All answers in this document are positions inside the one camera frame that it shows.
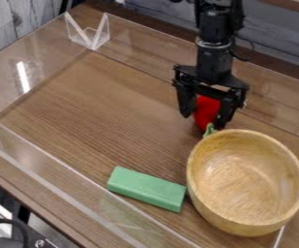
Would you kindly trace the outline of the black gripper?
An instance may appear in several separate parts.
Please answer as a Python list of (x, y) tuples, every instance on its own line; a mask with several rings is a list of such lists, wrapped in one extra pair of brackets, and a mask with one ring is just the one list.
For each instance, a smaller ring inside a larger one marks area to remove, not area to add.
[(196, 95), (208, 96), (211, 99), (220, 101), (214, 126), (216, 130), (224, 129), (235, 112), (234, 97), (236, 106), (243, 108), (250, 85), (232, 74), (223, 76), (218, 80), (198, 77), (192, 66), (176, 64), (174, 71), (172, 85), (176, 87), (180, 114), (188, 118), (195, 109)]

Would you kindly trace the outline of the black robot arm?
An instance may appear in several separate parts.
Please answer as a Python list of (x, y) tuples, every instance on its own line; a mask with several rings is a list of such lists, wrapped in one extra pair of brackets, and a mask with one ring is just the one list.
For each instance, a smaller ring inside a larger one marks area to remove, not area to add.
[(243, 28), (242, 0), (194, 0), (196, 60), (195, 65), (174, 66), (180, 114), (188, 118), (200, 96), (220, 104), (211, 123), (224, 129), (235, 111), (244, 107), (250, 85), (234, 76), (235, 37)]

